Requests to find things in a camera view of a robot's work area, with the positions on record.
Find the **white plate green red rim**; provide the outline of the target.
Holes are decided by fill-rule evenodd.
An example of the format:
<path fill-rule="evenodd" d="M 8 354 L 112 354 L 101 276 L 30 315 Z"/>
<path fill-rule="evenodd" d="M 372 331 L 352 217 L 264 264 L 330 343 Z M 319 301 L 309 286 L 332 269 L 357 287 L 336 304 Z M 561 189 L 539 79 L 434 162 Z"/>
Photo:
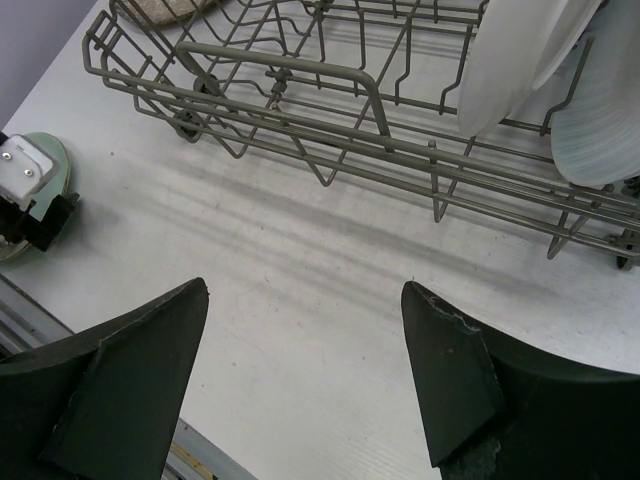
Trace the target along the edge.
<path fill-rule="evenodd" d="M 478 135 L 506 118 L 555 73 L 598 1 L 490 1 L 464 67 L 457 123 Z"/>

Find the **speckled brown round plate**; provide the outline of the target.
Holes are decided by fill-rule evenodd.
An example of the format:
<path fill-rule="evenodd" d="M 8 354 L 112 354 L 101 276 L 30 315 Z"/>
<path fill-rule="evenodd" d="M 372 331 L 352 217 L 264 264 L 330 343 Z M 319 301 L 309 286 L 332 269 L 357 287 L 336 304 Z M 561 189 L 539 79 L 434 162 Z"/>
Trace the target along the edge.
<path fill-rule="evenodd" d="M 128 20 L 156 26 L 177 24 L 215 9 L 221 1 L 148 0 L 112 1 L 113 7 Z"/>

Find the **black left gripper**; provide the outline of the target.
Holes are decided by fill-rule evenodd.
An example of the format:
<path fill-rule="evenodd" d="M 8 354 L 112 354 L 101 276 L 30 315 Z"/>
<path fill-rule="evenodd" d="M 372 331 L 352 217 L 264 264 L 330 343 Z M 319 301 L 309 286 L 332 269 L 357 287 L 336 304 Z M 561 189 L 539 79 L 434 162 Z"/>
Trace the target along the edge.
<path fill-rule="evenodd" d="M 47 251 L 58 239 L 70 217 L 76 210 L 80 195 L 72 192 L 57 195 L 51 201 L 44 217 L 36 219 L 31 210 L 32 201 L 26 210 L 16 203 L 1 199 L 1 236 L 12 244 L 26 241 L 40 251 Z"/>

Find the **grey wire dish rack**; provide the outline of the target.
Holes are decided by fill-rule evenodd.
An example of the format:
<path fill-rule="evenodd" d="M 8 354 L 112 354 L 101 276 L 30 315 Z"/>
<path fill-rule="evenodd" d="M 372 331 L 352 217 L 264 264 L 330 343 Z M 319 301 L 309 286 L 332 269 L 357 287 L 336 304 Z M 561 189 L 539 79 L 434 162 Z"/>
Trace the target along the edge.
<path fill-rule="evenodd" d="M 156 26 L 112 1 L 88 28 L 84 66 L 183 140 L 229 155 L 275 154 L 324 186 L 367 179 L 639 264 L 639 180 L 581 187 L 551 153 L 591 47 L 491 130 L 458 131 L 457 94 L 483 1 L 221 1 Z"/>

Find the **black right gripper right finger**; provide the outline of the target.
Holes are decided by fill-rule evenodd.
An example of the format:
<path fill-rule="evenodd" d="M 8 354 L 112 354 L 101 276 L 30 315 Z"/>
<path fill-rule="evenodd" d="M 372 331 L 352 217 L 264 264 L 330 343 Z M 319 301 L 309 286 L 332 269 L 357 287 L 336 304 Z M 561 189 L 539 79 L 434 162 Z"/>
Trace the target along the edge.
<path fill-rule="evenodd" d="M 546 352 L 417 282 L 404 335 L 431 465 L 444 479 L 635 479 L 639 378 Z"/>

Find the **white oval plate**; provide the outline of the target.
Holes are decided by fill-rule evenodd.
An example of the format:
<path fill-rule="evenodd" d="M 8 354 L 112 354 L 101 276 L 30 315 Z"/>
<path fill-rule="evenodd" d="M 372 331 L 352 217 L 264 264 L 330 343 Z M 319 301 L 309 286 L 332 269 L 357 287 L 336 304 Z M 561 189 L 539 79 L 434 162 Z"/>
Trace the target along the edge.
<path fill-rule="evenodd" d="M 639 174 L 639 37 L 595 42 L 568 107 L 554 115 L 551 147 L 569 182 L 601 186 Z"/>

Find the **mint green flower plate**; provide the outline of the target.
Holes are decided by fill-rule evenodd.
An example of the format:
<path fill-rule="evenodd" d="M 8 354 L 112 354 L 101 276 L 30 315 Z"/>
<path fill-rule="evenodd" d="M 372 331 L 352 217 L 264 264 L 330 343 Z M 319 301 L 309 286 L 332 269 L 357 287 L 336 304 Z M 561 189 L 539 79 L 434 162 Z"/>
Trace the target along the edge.
<path fill-rule="evenodd" d="M 1 135 L 1 260 L 33 248 L 47 251 L 76 211 L 71 160 L 44 132 Z"/>

